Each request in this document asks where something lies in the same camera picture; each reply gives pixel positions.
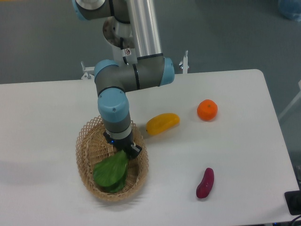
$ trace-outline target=white table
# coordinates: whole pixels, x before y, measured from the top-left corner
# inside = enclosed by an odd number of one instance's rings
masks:
[[[166,112],[181,118],[145,135],[148,180],[133,198],[102,202],[82,184],[75,142],[98,116],[93,81],[0,85],[0,225],[232,226],[293,219],[284,192],[298,190],[263,74],[258,70],[176,75],[171,85],[127,94],[143,130]],[[201,121],[196,108],[219,112]],[[214,169],[209,197],[195,190]]]

